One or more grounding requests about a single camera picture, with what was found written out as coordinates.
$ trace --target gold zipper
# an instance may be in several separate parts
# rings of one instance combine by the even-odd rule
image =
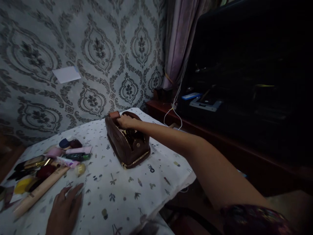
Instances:
[[[127,140],[127,138],[126,138],[126,136],[123,134],[123,132],[121,132],[120,131],[120,129],[116,126],[116,128],[118,129],[118,131],[122,134],[122,136],[124,136],[124,138],[125,138],[125,140],[127,141],[127,143],[128,143],[128,146],[129,146],[129,149],[130,149],[130,151],[131,151],[131,148],[130,148],[130,145],[129,145],[129,142],[128,142],[128,140]]]
[[[124,168],[124,170],[126,170],[127,169],[126,167],[130,167],[130,166],[134,165],[136,162],[138,162],[140,159],[142,159],[148,153],[149,153],[149,151],[144,153],[140,158],[138,158],[136,161],[134,161],[132,164],[129,164],[129,165],[126,165],[124,162],[121,162],[122,167]]]

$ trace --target patterned sleeve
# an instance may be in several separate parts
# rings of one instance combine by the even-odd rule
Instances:
[[[280,213],[253,205],[232,205],[221,209],[225,235],[294,234],[289,221]]]

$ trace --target hand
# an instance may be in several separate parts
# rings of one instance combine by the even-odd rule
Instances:
[[[82,193],[77,198],[75,198],[75,195],[82,186],[83,183],[77,185],[67,194],[67,197],[65,197],[65,194],[71,187],[63,188],[55,196],[48,219],[46,235],[70,235],[72,233],[82,203]]]
[[[131,118],[126,114],[122,115],[120,118],[117,119],[117,122],[120,124],[121,128],[129,129],[134,128],[134,123],[137,121],[135,118]]]

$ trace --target black television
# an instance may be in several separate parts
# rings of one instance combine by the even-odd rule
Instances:
[[[177,112],[285,161],[309,158],[311,25],[306,2],[237,0],[196,26]],[[181,97],[222,100],[215,112]]]

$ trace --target purple curtain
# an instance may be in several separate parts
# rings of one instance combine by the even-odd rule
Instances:
[[[165,41],[165,72],[174,84],[183,75],[195,34],[198,18],[215,8],[215,0],[175,0],[168,4]],[[163,88],[171,87],[164,77]]]

